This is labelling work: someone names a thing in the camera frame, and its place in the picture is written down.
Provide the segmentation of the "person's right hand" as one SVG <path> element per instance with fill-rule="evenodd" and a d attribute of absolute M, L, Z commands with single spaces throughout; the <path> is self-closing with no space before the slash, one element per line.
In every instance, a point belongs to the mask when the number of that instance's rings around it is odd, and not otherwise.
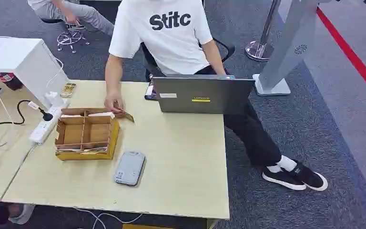
<path fill-rule="evenodd" d="M 104 100 L 105 107 L 113 112 L 114 114 L 123 114 L 123 100 L 121 93 L 118 90 L 108 92 L 105 100 Z"/>

